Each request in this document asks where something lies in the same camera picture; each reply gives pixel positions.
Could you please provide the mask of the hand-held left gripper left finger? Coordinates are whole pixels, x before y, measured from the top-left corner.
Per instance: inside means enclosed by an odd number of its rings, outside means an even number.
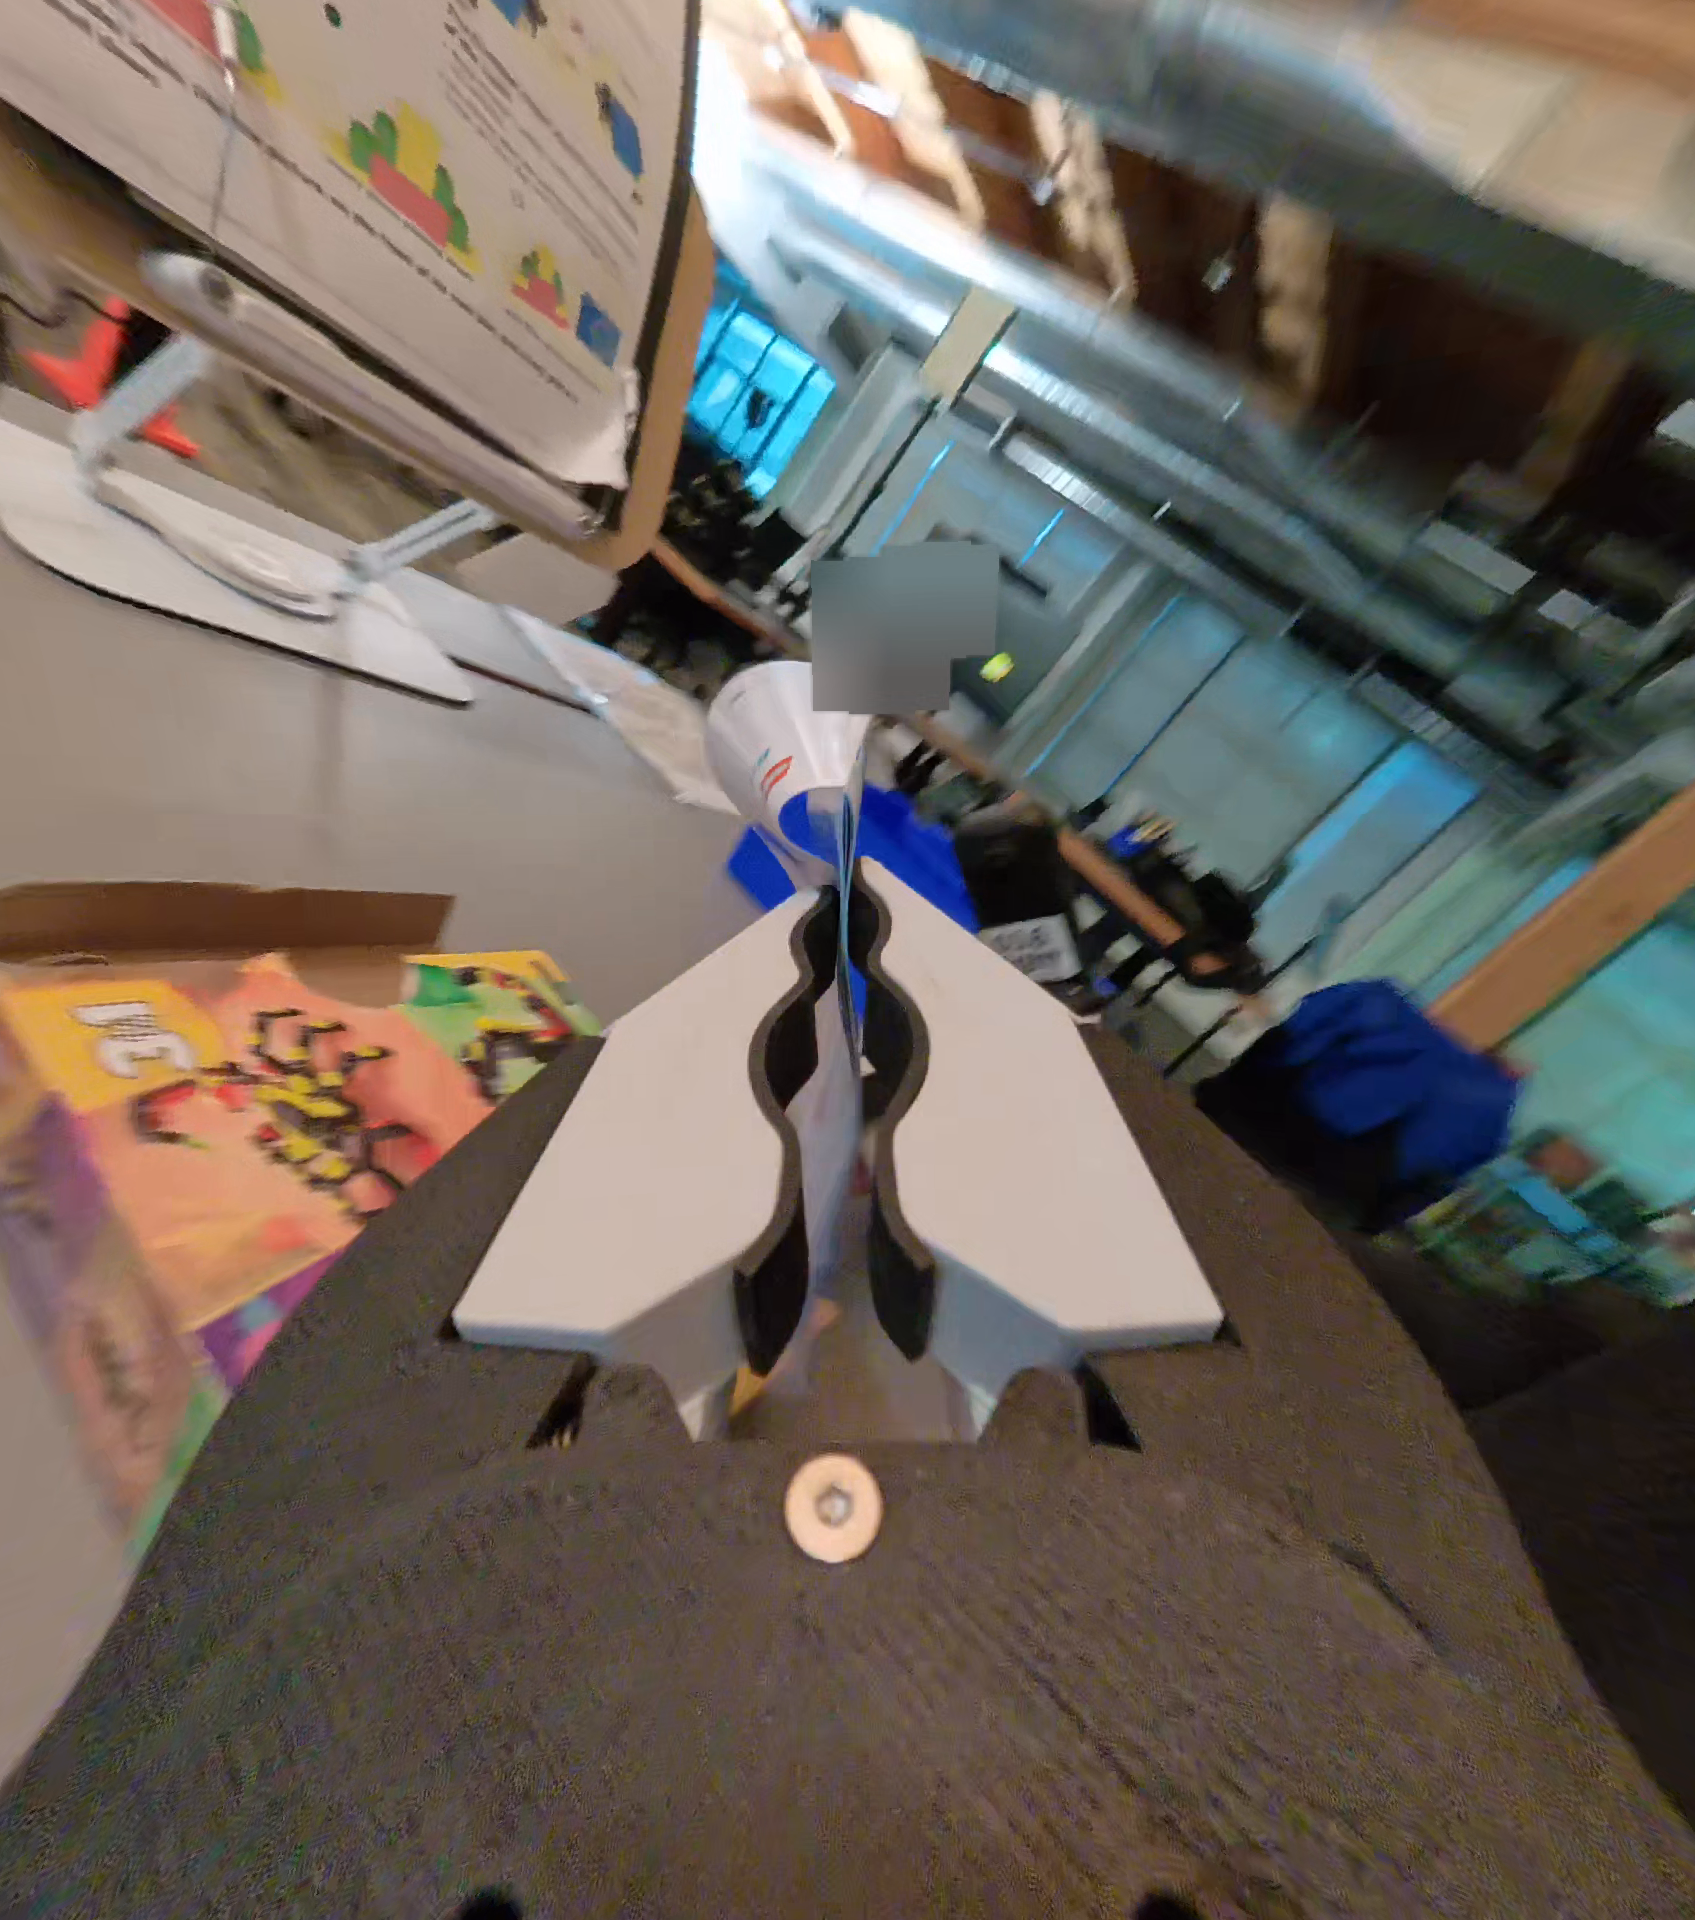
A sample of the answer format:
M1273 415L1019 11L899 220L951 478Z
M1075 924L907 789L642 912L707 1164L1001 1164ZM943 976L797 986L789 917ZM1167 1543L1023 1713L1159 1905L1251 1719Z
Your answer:
M614 1022L452 1312L490 1349L642 1369L696 1441L833 1273L851 990L833 888L797 893Z

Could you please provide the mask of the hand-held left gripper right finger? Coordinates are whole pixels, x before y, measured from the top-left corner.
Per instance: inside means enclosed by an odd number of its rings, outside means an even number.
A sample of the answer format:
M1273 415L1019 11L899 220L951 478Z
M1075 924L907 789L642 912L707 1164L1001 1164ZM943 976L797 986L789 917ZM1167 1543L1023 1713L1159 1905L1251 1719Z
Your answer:
M871 859L859 979L869 1301L959 1432L1027 1373L1211 1345L1225 1312L1085 1026Z

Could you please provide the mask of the yellow lego set box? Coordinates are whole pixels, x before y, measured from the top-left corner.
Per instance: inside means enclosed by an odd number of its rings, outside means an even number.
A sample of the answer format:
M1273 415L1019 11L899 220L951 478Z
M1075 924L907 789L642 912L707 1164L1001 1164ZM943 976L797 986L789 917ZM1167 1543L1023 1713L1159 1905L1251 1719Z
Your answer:
M362 1228L604 1025L452 903L0 888L0 1273L132 1559Z

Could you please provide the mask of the white instruction booklet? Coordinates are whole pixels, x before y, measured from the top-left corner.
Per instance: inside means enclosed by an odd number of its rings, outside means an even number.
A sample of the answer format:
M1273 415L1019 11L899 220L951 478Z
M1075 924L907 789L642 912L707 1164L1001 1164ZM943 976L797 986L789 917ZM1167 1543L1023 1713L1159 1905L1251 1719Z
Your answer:
M805 935L817 990L795 1025L813 1066L791 1093L787 1119L799 1149L805 1293L801 1316L771 1369L753 1367L759 1398L789 1401L809 1384L813 1349L839 1319L835 1281L859 1169L859 988L849 948L859 863L859 805L867 721L819 711L811 667L769 660L737 675L709 714L709 765L735 810L761 837L797 893L815 893L817 931Z

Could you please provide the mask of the black office chair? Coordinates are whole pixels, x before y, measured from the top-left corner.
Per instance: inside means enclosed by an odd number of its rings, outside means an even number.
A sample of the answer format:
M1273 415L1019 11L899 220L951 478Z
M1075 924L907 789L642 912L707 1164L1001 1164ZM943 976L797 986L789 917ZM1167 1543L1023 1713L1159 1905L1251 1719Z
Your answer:
M1081 975L1075 877L1051 823L1009 807L977 808L955 825L953 851L981 944L1045 988L1073 982Z

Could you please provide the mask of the blue storage bin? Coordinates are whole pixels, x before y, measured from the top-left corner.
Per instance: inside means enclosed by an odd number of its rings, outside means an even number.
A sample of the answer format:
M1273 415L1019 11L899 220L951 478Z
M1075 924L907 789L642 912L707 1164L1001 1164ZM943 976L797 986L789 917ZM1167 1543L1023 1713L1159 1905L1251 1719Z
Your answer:
M1279 1173L1363 1234L1403 1227L1509 1144L1519 1077L1381 979L1303 996L1227 1070Z
M859 856L889 868L963 931L977 931L951 832L919 819L901 792L877 783L863 789ZM739 834L727 855L725 875L759 910L779 907L797 891L759 828L745 828Z

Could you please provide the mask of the white paper sheet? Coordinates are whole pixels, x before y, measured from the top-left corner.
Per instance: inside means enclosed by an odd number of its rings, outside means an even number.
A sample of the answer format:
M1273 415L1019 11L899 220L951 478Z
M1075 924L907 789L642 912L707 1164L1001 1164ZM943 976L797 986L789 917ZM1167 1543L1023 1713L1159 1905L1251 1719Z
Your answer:
M707 714L688 693L610 646L512 606L504 606L502 615L580 707L608 725L654 772L674 803L737 816L715 781Z

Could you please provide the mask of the wooden beam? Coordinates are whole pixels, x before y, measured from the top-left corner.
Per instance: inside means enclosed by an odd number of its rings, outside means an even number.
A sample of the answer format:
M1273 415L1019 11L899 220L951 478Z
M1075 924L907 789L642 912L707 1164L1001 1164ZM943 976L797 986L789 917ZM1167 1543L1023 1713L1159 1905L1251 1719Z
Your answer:
M1695 781L1549 901L1429 1008L1493 1051L1571 995L1695 887Z

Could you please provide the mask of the long silver pipe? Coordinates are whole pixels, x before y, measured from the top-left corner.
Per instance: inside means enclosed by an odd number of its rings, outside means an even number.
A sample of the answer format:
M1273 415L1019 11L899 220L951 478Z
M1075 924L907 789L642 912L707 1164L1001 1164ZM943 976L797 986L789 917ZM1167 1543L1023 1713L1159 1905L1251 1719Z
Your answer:
M1007 306L979 387L1115 489L1443 677L1493 655L1543 660L1515 606L1517 564L1437 514L1391 473L1275 419L1243 378L1147 320L937 220L877 235L795 207L769 235L793 277L839 292L893 334L933 343L969 295Z

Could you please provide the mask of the hanging paper sign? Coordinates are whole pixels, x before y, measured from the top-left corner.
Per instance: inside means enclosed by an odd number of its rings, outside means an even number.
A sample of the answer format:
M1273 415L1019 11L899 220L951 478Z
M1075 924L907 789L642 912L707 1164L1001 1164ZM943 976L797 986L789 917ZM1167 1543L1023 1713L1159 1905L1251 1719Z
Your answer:
M931 409L945 413L957 404L1017 319L1011 300L977 284L967 289L917 371L919 395Z

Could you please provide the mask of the red plastic object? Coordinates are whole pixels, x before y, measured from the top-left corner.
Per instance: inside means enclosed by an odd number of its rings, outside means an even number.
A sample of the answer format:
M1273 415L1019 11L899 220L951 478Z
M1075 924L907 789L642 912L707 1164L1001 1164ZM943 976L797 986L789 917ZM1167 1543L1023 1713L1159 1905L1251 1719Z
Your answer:
M150 361L170 338L156 319L110 299L94 309L80 345L70 355L24 348L22 361L74 413L90 413Z

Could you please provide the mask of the instruction poster board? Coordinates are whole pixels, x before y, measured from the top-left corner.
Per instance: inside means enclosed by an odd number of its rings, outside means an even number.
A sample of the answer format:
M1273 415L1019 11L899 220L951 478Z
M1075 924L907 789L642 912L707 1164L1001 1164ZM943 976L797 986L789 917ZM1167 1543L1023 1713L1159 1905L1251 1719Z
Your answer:
M620 573L713 242L690 2L0 2L0 236Z

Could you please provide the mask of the large silver ventilation duct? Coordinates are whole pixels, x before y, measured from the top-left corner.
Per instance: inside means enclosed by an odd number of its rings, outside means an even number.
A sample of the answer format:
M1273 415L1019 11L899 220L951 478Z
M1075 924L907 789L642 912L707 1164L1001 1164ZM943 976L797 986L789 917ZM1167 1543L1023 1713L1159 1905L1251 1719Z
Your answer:
M867 11L979 80L1467 277L1695 296L1695 84L1595 61L1631 5Z

